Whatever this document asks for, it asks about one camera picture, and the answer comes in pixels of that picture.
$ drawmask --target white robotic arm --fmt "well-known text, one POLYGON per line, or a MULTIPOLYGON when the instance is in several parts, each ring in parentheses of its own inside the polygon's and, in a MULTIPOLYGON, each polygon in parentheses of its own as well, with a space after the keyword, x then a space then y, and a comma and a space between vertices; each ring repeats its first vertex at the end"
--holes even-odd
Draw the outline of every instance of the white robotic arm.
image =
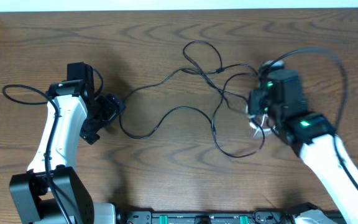
MULTIPOLYGON (((50 169, 54 170, 57 166, 64 166, 72 167, 75 170, 78 140, 88 110, 81 96, 57 96, 53 101, 58 106, 60 117, 50 150, 50 157, 52 158, 50 169)), ((54 119, 55 109, 48 103, 47 123, 41 143, 27 170, 33 170, 35 173, 45 172, 44 153, 54 119)))
MULTIPOLYGON (((314 138, 312 144, 302 146, 299 157, 326 187, 345 221, 358 223, 358 190, 340 164, 333 141, 334 137, 330 134, 314 138)), ((357 167, 339 137, 336 137, 336 144, 347 170, 358 185, 357 167)))

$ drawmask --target tangled cable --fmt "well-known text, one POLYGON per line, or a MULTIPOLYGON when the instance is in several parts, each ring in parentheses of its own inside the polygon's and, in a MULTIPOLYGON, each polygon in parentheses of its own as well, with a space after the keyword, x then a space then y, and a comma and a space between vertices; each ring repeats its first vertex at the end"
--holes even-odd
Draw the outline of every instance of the tangled cable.
POLYGON ((233 158, 242 158, 242 157, 246 157, 246 156, 250 156, 250 155, 253 155, 255 154, 259 149, 261 149, 265 143, 265 133, 263 132, 263 129, 262 127, 260 126, 260 124, 254 119, 254 118, 250 118, 250 122, 254 123, 260 130, 261 130, 261 133, 262 133, 262 142, 260 143, 260 146, 258 148, 258 150, 256 151, 253 151, 253 152, 250 152, 250 153, 247 153, 247 154, 244 154, 244 155, 234 155, 234 154, 230 154, 226 151, 224 151, 222 149, 222 147, 218 144, 218 141, 216 139, 216 125, 215 125, 215 120, 216 120, 216 113, 218 112, 218 110, 220 109, 223 101, 226 102, 226 105, 229 109, 232 110, 232 108, 230 107, 230 104, 229 104, 229 100, 226 98, 225 94, 227 95, 231 95, 231 96, 235 96, 235 97, 238 97, 242 100, 244 100, 245 104, 248 105, 248 99, 245 97, 245 96, 242 96, 242 95, 239 95, 239 94, 236 94, 236 93, 232 93, 230 91, 226 91, 226 86, 227 84, 229 83, 230 80, 232 80, 234 77, 237 77, 237 76, 240 76, 240 75, 249 75, 249 76, 253 76, 253 77, 256 77, 256 78, 259 78, 259 74, 258 72, 252 67, 250 66, 249 64, 246 64, 246 63, 238 63, 238 64, 234 64, 234 65, 229 65, 229 66, 226 66, 226 67, 223 67, 223 61, 222 61, 222 57, 221 57, 221 54, 219 53, 219 51, 213 46, 211 45, 209 42, 207 41, 204 41, 204 40, 195 40, 195 41, 192 41, 190 43, 188 43, 182 50, 183 52, 183 56, 187 59, 187 61, 189 61, 192 65, 194 65, 195 68, 179 68, 179 69, 176 69, 175 71, 173 71, 167 78, 165 78, 164 80, 162 80, 162 82, 160 83, 157 83, 157 84, 153 84, 153 85, 147 85, 147 86, 142 86, 140 88, 137 88, 135 90, 132 90, 123 100, 123 102, 125 103, 128 98, 130 96, 132 96, 134 93, 136 93, 137 91, 139 90, 144 90, 146 88, 150 88, 150 87, 156 87, 156 86, 159 86, 159 85, 162 85, 164 84, 166 81, 168 81, 172 76, 174 76, 174 74, 178 73, 178 72, 184 72, 184 73, 187 73, 187 74, 192 74, 192 75, 199 75, 201 78, 203 78, 203 80, 208 84, 208 86, 210 86, 211 88, 215 89, 220 95, 221 95, 221 100, 218 104, 218 106, 216 107, 213 115, 212 115, 212 118, 209 118, 209 116, 202 112, 201 110, 197 109, 197 108, 194 108, 194 107, 190 107, 190 106, 178 106, 170 111, 168 111, 168 113, 166 113, 162 119, 158 122, 158 124, 153 128, 153 130, 151 130, 151 132, 149 132, 148 134, 145 134, 145 135, 135 135, 135 134, 131 134, 130 132, 128 132, 127 130, 125 130, 123 124, 122 124, 122 114, 120 114, 119 116, 119 125, 122 129, 122 131, 128 135, 129 137, 131 138, 134 138, 134 139, 147 139, 148 137, 150 137, 151 135, 153 135, 153 133, 160 127, 160 125, 162 124, 162 122, 164 121, 164 119, 172 112, 176 111, 176 110, 179 110, 179 109, 189 109, 189 110, 194 110, 194 111, 197 111, 199 113, 201 113, 210 123, 211 125, 211 131, 212 131, 212 137, 213 137, 213 141, 215 143, 215 146, 225 155, 229 156, 229 157, 233 157, 233 158), (200 65, 198 65, 198 63, 196 61, 194 61, 186 52, 186 49, 191 45, 191 44, 206 44, 208 45, 209 47, 211 47, 215 52, 216 54, 218 55, 219 57, 219 68, 213 70, 213 71, 210 71, 210 72, 205 72, 201 67, 200 65), (244 67, 247 67, 249 69, 252 70, 252 73, 238 73, 238 74, 235 74, 233 76, 231 76, 230 78, 228 78, 223 86, 223 88, 220 88, 218 86, 215 85, 215 83, 208 77, 208 75, 212 75, 212 74, 217 74, 217 73, 222 73, 224 72, 226 69, 228 68, 232 68, 232 67, 237 67, 237 66, 244 66, 244 67))

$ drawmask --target wire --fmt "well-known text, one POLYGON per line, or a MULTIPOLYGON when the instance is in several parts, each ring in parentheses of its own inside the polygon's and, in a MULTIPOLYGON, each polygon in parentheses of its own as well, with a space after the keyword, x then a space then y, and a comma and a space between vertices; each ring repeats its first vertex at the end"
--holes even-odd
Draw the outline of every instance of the wire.
MULTIPOLYGON (((339 69, 339 73, 341 74, 342 77, 342 99, 341 102, 339 104, 339 108, 337 111, 337 115, 336 115, 336 121, 335 121, 335 130, 339 129, 339 125, 341 123, 341 119, 343 116, 343 112, 344 112, 344 108, 346 105, 346 101, 347 101, 347 96, 348 96, 348 74, 341 62, 341 60, 338 58, 338 56, 336 54, 334 54, 333 52, 331 52, 328 49, 324 49, 324 48, 320 48, 320 47, 305 47, 305 48, 300 48, 298 50, 293 50, 291 52, 288 52, 286 54, 283 54, 282 56, 280 56, 278 59, 274 60, 273 62, 271 62, 263 71, 261 71, 260 76, 261 78, 266 78, 268 71, 270 70, 270 67, 272 65, 274 65, 276 62, 278 62, 279 60, 283 60, 285 58, 287 58, 288 56, 291 55, 295 55, 295 54, 304 54, 304 53, 319 53, 319 54, 323 54, 324 56, 326 56, 327 58, 331 59, 333 62, 336 63, 338 69, 339 69)), ((334 150, 336 153, 336 156, 338 158, 339 164, 343 167, 344 172, 346 173, 347 177, 349 178, 349 180, 352 182, 353 186, 357 189, 358 191, 358 183, 354 180, 352 174, 349 172, 349 170, 346 167, 346 164, 344 162, 344 159, 341 157, 341 155, 339 154, 339 150, 337 148, 337 133, 334 133, 334 137, 333 137, 333 144, 334 144, 334 150)))
POLYGON ((20 103, 20 104, 23 104, 23 105, 39 105, 39 104, 45 104, 45 103, 38 103, 38 104, 34 104, 34 103, 28 103, 28 102, 23 102, 23 101, 19 101, 19 100, 15 100, 13 98, 11 98, 10 96, 8 96, 6 94, 6 89, 8 88, 23 88, 23 89, 26 89, 26 90, 30 90, 30 91, 33 91, 33 92, 36 92, 38 94, 40 94, 41 96, 43 96, 47 102, 49 102, 53 108, 55 109, 55 119, 53 121, 53 124, 52 124, 52 128, 50 130, 50 134, 49 134, 49 138, 48 138, 48 143, 47 143, 47 148, 45 150, 45 154, 44 154, 44 158, 45 158, 45 175, 47 177, 47 182, 48 182, 48 185, 50 187, 50 191, 52 192, 52 195, 55 197, 56 199, 56 202, 57 202, 57 205, 59 206, 59 209, 60 211, 62 212, 63 214, 63 217, 65 218, 66 222, 68 224, 71 224, 71 220, 70 220, 70 217, 68 216, 63 204, 62 204, 62 201, 60 200, 60 197, 59 195, 57 194, 57 191, 55 189, 55 184, 53 183, 53 180, 51 178, 51 175, 50 175, 50 160, 52 159, 50 157, 50 148, 52 146, 52 141, 53 141, 53 136, 55 134, 55 130, 56 130, 56 127, 57 127, 57 123, 58 123, 58 119, 59 119, 59 110, 55 104, 55 102, 53 102, 53 100, 47 96, 45 93, 42 93, 41 91, 39 91, 38 89, 36 88, 32 88, 30 86, 26 86, 26 85, 6 85, 4 86, 4 88, 2 88, 2 93, 4 94, 4 96, 6 98, 8 98, 9 100, 13 101, 13 102, 16 102, 16 103, 20 103))
POLYGON ((153 133, 160 127, 160 125, 162 124, 163 120, 170 114, 172 113, 173 111, 176 111, 176 110, 179 110, 179 109, 190 109, 190 110, 195 110, 199 113, 201 113, 210 123, 211 125, 211 130, 212 130, 212 136, 213 136, 213 141, 215 143, 215 146, 225 155, 229 156, 229 157, 233 157, 233 158, 242 158, 242 157, 246 157, 246 156, 250 156, 250 155, 253 155, 255 154, 259 149, 261 149, 264 145, 264 142, 265 142, 265 133, 263 132, 263 129, 262 127, 260 126, 260 124, 258 124, 256 122, 256 120, 254 119, 250 119, 251 122, 253 122, 258 128, 261 129, 262 131, 262 142, 259 146, 259 149, 254 151, 254 152, 251 152, 251 153, 248 153, 248 154, 244 154, 244 155, 241 155, 241 156, 236 156, 236 155, 233 155, 233 154, 230 154, 226 151, 224 151, 218 144, 217 142, 217 139, 216 139, 216 127, 215 127, 215 120, 216 120, 216 113, 218 112, 218 109, 221 107, 222 103, 223 103, 223 100, 226 102, 226 105, 229 109, 233 110, 231 107, 230 107, 230 104, 229 104, 229 101, 228 99, 224 96, 224 94, 228 94, 228 95, 232 95, 232 96, 235 96, 235 97, 238 97, 242 100, 245 101, 246 104, 248 104, 248 99, 242 95, 239 95, 239 94, 236 94, 236 93, 232 93, 230 91, 226 91, 226 86, 227 86, 227 83, 234 77, 236 76, 239 76, 239 75, 254 75, 255 77, 258 77, 258 72, 250 65, 246 64, 246 63, 238 63, 238 64, 234 64, 234 65, 229 65, 229 66, 226 66, 226 67, 223 67, 223 62, 222 62, 222 57, 221 57, 221 54, 219 53, 219 51, 213 46, 211 45, 209 42, 207 41, 204 41, 204 40, 195 40, 195 41, 192 41, 190 43, 188 43, 187 45, 185 45, 185 47, 183 48, 182 50, 183 52, 183 56, 191 63, 194 65, 195 69, 194 68, 179 68, 179 69, 176 69, 175 71, 173 71, 167 78, 165 78, 162 82, 160 83, 157 83, 157 84, 153 84, 153 85, 147 85, 147 86, 142 86, 140 88, 136 88, 135 90, 132 90, 123 100, 123 103, 125 103, 128 98, 130 96, 132 96, 134 93, 136 93, 137 91, 139 90, 143 90, 143 89, 146 89, 146 88, 150 88, 150 87, 156 87, 156 86, 159 86, 159 85, 162 85, 164 84, 166 81, 168 81, 172 76, 174 76, 174 74, 178 73, 178 72, 184 72, 184 73, 187 73, 187 74, 192 74, 192 75, 199 75, 201 76, 204 81, 211 87, 211 88, 214 88, 215 90, 218 91, 218 93, 221 95, 221 101, 219 102, 218 106, 216 107, 214 113, 213 113, 213 116, 212 118, 209 118, 208 115, 206 115, 204 112, 202 112, 201 110, 197 109, 197 108, 193 108, 193 107, 190 107, 190 106, 179 106, 179 107, 176 107, 172 110, 170 110, 168 113, 166 113, 162 119, 158 122, 158 124, 153 128, 153 130, 151 130, 151 132, 149 132, 148 134, 145 134, 145 135, 135 135, 135 134, 131 134, 130 132, 128 132, 127 130, 125 130, 124 128, 124 125, 122 124, 122 113, 119 115, 119 124, 120 124, 120 127, 122 129, 122 131, 127 135, 129 136, 130 138, 134 138, 134 139, 147 139, 149 138, 151 135, 153 135, 153 133), (191 44, 206 44, 208 46, 210 46, 215 52, 216 54, 218 55, 219 57, 219 67, 213 71, 210 71, 210 72, 204 72, 203 69, 198 65, 198 63, 193 60, 186 52, 186 49, 191 45, 191 44), (244 66, 244 67, 247 67, 249 69, 251 69, 253 71, 253 73, 238 73, 238 74, 235 74, 233 76, 231 76, 229 79, 226 80, 225 84, 224 84, 224 87, 223 89, 219 88, 218 86, 216 86, 214 84, 214 82, 207 76, 207 75, 211 75, 211 74, 216 74, 216 73, 221 73, 221 72, 224 72, 225 69, 228 69, 228 68, 232 68, 232 67, 237 67, 237 66, 244 66))
POLYGON ((94 97, 96 98, 102 92, 102 89, 103 89, 103 77, 102 77, 102 75, 100 75, 99 71, 96 68, 94 68, 93 70, 94 70, 94 72, 96 72, 96 74, 98 74, 98 77, 100 78, 100 82, 101 82, 100 86, 99 86, 99 89, 94 93, 94 97))

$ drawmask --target robotic arm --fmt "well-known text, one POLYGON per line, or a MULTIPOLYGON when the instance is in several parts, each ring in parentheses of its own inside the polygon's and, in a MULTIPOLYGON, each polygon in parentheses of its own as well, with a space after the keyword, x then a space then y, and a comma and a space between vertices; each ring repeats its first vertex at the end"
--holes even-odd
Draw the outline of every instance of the robotic arm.
MULTIPOLYGON (((50 173, 62 206, 72 223, 115 224, 112 204, 93 203, 75 173, 79 136, 93 144, 96 134, 109 125, 125 106, 116 97, 98 96, 95 99, 93 68, 81 63, 67 65, 67 80, 53 83, 47 95, 59 110, 50 148, 50 173)), ((53 123, 55 108, 48 102, 48 115, 37 153, 25 174, 13 175, 9 188, 22 223, 66 223, 57 200, 41 200, 48 192, 45 173, 45 148, 53 123)))
POLYGON ((272 132, 317 175, 345 221, 358 223, 357 167, 328 120, 308 111, 298 72, 284 69, 282 61, 266 68, 269 63, 260 68, 269 71, 259 89, 250 93, 249 114, 273 118, 272 132))

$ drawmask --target wood grain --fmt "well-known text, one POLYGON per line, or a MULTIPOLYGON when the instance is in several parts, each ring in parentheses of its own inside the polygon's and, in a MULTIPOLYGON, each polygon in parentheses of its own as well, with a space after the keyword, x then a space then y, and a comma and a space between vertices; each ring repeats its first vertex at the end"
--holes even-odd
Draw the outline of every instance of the wood grain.
MULTIPOLYGON (((65 79, 67 63, 84 61, 102 73, 104 93, 122 98, 189 67, 181 50, 195 39, 214 44, 225 65, 258 67, 304 46, 337 52, 350 76, 339 134, 358 166, 358 9, 0 13, 0 223, 19 223, 9 181, 32 160, 46 117, 44 106, 5 99, 4 85, 46 90, 65 79)), ((217 57, 207 47, 194 46, 189 54, 205 70, 217 68, 217 57)), ((299 55, 287 65, 300 71, 311 107, 334 121, 342 90, 333 63, 299 55)), ((221 86, 230 74, 243 71, 236 68, 212 78, 221 86)), ((256 86, 256 80, 242 77, 228 88, 247 95, 256 86)), ((41 100, 23 90, 11 93, 41 100)), ((124 126, 144 134, 174 106, 195 106, 212 115, 218 100, 200 77, 178 73, 162 86, 135 94, 124 126)), ((237 113, 223 108, 217 126, 219 142, 229 152, 251 151, 259 144, 251 138, 247 119, 237 113)), ((154 210, 244 211, 309 201, 336 209, 317 177, 273 136, 258 154, 230 159, 214 147, 208 122, 193 111, 174 112, 147 140, 129 139, 116 121, 100 135, 93 146, 80 141, 77 156, 77 173, 95 202, 154 210)))

